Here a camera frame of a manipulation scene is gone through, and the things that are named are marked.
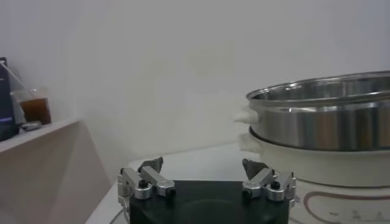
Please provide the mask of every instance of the stainless steel pot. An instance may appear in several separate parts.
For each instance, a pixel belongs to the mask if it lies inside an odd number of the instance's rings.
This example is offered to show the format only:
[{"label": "stainless steel pot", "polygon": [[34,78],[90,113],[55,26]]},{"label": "stainless steel pot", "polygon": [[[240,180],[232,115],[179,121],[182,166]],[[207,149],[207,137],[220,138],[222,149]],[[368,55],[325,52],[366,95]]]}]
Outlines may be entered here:
[{"label": "stainless steel pot", "polygon": [[251,133],[308,150],[390,149],[390,71],[284,83],[252,91]]}]

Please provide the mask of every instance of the metal bracket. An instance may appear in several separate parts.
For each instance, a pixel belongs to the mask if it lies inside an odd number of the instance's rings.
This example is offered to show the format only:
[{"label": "metal bracket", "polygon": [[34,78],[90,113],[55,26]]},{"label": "metal bracket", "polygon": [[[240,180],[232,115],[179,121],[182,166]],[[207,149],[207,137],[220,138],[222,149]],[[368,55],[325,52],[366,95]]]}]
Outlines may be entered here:
[{"label": "metal bracket", "polygon": [[132,168],[122,168],[118,174],[118,202],[126,222],[130,223],[130,196],[146,200],[152,195],[152,185],[143,180]]},{"label": "metal bracket", "polygon": [[172,198],[176,195],[175,182],[167,180],[150,166],[142,167],[141,177],[156,187],[158,195],[166,198]]},{"label": "metal bracket", "polygon": [[243,197],[247,200],[257,198],[262,189],[274,180],[274,171],[265,168],[258,172],[251,180],[243,182]]},{"label": "metal bracket", "polygon": [[271,201],[290,200],[294,206],[296,178],[292,172],[282,172],[271,184],[267,185],[267,196]]}]

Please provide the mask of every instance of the white backdrop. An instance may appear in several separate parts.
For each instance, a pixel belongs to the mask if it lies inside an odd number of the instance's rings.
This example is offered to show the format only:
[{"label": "white backdrop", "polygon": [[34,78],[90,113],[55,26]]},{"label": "white backdrop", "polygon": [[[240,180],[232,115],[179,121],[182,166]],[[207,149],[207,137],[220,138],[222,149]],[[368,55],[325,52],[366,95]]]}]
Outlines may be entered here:
[{"label": "white backdrop", "polygon": [[130,159],[234,141],[253,89],[389,69],[389,4],[8,0],[2,24],[11,62],[57,117],[83,117],[113,180]]}]

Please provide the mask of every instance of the steel pot rim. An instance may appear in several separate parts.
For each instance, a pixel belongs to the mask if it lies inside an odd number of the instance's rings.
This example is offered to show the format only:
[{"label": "steel pot rim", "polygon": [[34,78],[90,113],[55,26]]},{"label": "steel pot rim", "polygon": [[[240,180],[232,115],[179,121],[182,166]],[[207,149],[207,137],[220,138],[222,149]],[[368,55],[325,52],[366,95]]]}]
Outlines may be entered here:
[{"label": "steel pot rim", "polygon": [[256,89],[249,92],[246,97],[247,99],[256,105],[263,105],[265,107],[323,107],[329,105],[345,105],[348,103],[367,103],[373,101],[380,101],[390,99],[390,89],[384,91],[375,91],[368,93],[349,94],[348,96],[341,97],[320,97],[312,99],[286,99],[286,100],[267,100],[267,99],[256,99],[256,96],[270,93],[276,90],[283,90],[286,88],[293,88],[303,84],[318,84],[326,82],[346,82],[359,79],[374,79],[374,78],[389,78],[390,71],[374,71],[374,72],[361,72],[346,75],[338,75],[331,77],[322,77],[315,79],[304,79],[295,82],[286,82],[266,88]]}]

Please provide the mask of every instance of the plastic cup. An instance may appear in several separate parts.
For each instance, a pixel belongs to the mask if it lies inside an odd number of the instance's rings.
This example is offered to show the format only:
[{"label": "plastic cup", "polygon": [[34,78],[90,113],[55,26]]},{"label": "plastic cup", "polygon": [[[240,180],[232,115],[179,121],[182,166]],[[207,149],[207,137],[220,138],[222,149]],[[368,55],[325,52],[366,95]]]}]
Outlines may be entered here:
[{"label": "plastic cup", "polygon": [[42,125],[51,124],[46,88],[12,91],[11,96],[20,105],[26,122],[40,121]]}]

